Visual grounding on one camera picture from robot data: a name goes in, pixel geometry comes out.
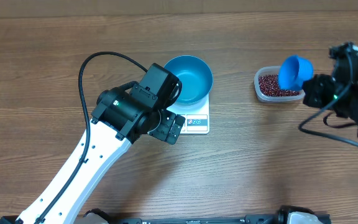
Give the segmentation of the blue plastic measuring scoop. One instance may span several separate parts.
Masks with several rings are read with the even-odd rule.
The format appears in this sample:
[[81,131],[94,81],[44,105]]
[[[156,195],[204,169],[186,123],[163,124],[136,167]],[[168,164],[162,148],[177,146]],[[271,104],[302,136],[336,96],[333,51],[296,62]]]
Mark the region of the blue plastic measuring scoop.
[[313,77],[312,63],[297,55],[288,57],[280,67],[278,85],[282,90],[300,91],[303,83]]

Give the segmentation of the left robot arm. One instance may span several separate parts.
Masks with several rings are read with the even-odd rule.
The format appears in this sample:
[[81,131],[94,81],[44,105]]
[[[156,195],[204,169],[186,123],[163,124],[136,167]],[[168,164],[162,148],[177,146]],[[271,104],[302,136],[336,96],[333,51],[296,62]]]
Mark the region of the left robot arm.
[[102,92],[78,145],[48,187],[20,215],[3,216],[0,224],[74,223],[105,173],[141,135],[176,143],[185,118],[167,109],[172,103],[169,91],[154,95],[140,86]]

